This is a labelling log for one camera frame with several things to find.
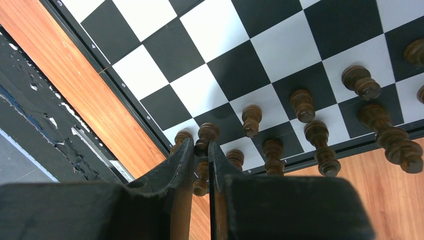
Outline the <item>black silver chess board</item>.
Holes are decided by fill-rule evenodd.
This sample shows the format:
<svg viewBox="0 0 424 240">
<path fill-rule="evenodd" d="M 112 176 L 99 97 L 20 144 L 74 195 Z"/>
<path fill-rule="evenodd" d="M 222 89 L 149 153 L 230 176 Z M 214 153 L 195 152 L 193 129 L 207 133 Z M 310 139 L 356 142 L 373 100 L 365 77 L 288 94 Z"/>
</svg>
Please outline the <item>black silver chess board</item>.
<svg viewBox="0 0 424 240">
<path fill-rule="evenodd" d="M 159 147 L 181 130 L 198 139 L 220 129 L 223 152 L 241 150 L 243 171 L 262 174 L 262 145 L 282 141 L 287 170 L 314 163 L 314 147 L 289 102 L 309 90 L 316 118 L 338 157 L 377 147 L 360 123 L 366 104 L 342 82 L 365 67 L 380 85 L 375 100 L 393 124 L 424 135 L 417 92 L 424 68 L 404 51 L 424 37 L 421 0 L 53 0 L 51 4 L 98 60 Z"/>
</svg>

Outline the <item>dark pawn being placed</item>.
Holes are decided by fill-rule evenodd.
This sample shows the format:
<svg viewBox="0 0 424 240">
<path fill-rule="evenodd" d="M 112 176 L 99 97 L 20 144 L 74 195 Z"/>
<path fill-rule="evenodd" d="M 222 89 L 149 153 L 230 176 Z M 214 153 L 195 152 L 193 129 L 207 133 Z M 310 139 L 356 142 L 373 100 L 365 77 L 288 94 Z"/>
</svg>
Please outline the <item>dark pawn being placed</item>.
<svg viewBox="0 0 424 240">
<path fill-rule="evenodd" d="M 220 136 L 220 130 L 217 125 L 206 122 L 203 123 L 198 130 L 199 139 L 194 145 L 194 154 L 199 158 L 208 156 L 208 147 L 210 141 L 217 141 Z"/>
</svg>

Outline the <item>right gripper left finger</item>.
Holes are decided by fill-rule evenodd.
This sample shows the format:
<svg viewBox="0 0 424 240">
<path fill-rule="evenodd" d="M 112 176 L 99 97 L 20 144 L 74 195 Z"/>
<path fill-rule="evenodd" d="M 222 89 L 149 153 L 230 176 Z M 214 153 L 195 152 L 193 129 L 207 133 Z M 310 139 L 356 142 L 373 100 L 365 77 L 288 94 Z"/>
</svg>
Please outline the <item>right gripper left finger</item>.
<svg viewBox="0 0 424 240">
<path fill-rule="evenodd" d="M 3 240 L 187 240 L 194 141 L 124 185 L 11 183 L 0 187 Z"/>
</svg>

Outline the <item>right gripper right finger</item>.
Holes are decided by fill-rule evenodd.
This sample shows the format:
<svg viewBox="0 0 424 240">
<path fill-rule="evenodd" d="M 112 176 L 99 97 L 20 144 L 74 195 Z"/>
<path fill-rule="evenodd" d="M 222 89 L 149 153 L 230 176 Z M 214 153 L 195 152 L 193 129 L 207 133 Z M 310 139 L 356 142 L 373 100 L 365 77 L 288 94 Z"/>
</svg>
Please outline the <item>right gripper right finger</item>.
<svg viewBox="0 0 424 240">
<path fill-rule="evenodd" d="M 245 175 L 208 145 L 213 240 L 373 240 L 359 194 L 339 177 Z"/>
</svg>

